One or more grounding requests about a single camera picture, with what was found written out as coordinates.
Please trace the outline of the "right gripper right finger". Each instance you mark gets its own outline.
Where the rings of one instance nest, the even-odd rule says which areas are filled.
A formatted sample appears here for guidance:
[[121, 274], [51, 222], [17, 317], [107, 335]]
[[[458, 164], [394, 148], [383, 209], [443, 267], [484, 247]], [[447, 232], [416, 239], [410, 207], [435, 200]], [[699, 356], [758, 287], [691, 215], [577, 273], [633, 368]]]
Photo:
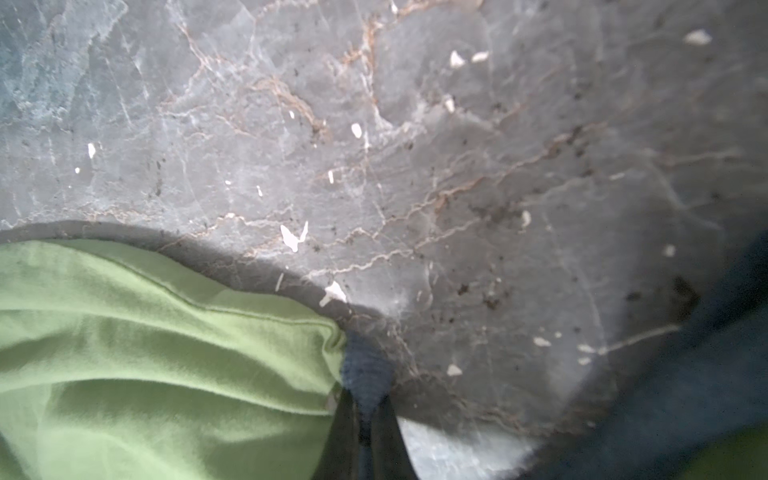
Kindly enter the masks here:
[[389, 396], [372, 416], [370, 444], [373, 479], [418, 480]]

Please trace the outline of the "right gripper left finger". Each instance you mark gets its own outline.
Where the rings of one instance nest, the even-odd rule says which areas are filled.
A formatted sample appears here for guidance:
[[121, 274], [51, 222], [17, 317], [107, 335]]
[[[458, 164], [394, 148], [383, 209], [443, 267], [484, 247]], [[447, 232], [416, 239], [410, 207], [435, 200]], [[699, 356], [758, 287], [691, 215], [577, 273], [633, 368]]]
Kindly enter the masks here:
[[312, 480], [354, 480], [359, 474], [360, 425], [352, 393], [343, 389]]

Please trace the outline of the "green tank top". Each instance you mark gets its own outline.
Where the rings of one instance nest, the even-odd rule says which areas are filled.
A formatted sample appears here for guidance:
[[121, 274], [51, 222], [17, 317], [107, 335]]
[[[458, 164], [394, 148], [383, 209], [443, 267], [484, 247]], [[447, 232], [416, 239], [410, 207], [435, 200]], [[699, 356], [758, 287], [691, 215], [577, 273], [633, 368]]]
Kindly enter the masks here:
[[[390, 362], [285, 297], [100, 240], [1, 248], [5, 479], [311, 479], [343, 389], [357, 479]], [[531, 479], [767, 475], [759, 237], [589, 435]]]

